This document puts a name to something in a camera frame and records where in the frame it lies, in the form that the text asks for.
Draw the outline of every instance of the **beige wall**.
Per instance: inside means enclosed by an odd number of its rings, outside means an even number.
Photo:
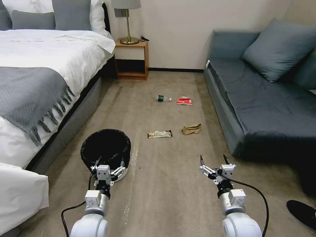
[[[106,0],[113,37],[127,35],[126,19]],[[203,69],[213,29],[260,30],[282,19],[292,0],[142,0],[130,10],[131,36],[149,42],[149,66]]]
[[[316,0],[293,0],[284,19],[316,25]]]

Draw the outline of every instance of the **white bedsheet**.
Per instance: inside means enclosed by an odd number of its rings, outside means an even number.
[[[51,68],[65,79],[75,94],[74,103],[90,79],[112,57],[114,47],[110,35],[105,37],[92,31],[0,31],[0,66]],[[66,112],[73,103],[65,104]],[[61,122],[58,113],[53,113]],[[52,133],[38,127],[43,144],[58,128],[50,119],[44,121]],[[0,116],[0,162],[25,168],[40,148]]]
[[[0,163],[0,235],[48,207],[48,178]]]

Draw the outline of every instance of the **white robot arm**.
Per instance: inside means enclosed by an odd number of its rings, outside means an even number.
[[[85,216],[78,220],[72,227],[70,237],[105,237],[108,222],[104,219],[108,211],[108,201],[111,197],[110,187],[113,185],[112,178],[119,179],[124,167],[119,167],[110,173],[108,165],[91,167],[97,176],[96,190],[88,190],[85,196]]]
[[[217,196],[223,215],[223,232],[226,237],[262,237],[258,223],[245,214],[244,201],[246,194],[242,189],[234,189],[230,180],[234,173],[235,165],[232,165],[224,155],[226,165],[211,169],[205,166],[203,158],[200,159],[200,170],[217,185]]]

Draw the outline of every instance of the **pillow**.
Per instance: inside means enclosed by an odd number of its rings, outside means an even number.
[[[40,4],[38,0],[2,0],[10,16],[13,10],[22,12],[39,13]]]
[[[104,9],[102,4],[105,0],[91,0],[90,5],[90,24],[91,30],[99,33],[106,34],[104,23]],[[53,12],[52,0],[39,0],[40,13]]]
[[[316,90],[316,48],[298,66],[294,74],[294,83],[306,90]]]
[[[0,0],[0,30],[10,30],[12,29],[12,22],[10,15],[3,5],[2,0]]]
[[[242,58],[275,82],[316,45],[316,27],[273,19]]]
[[[91,0],[52,0],[56,30],[91,30]]]
[[[91,0],[90,10],[91,30],[102,35],[105,31],[103,3],[104,0]]]
[[[12,12],[12,29],[54,30],[54,13],[26,13],[14,10]]]

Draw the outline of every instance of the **nightstand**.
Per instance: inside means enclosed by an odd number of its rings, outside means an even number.
[[[118,39],[115,44],[115,67],[118,79],[147,80],[148,42],[121,44]]]

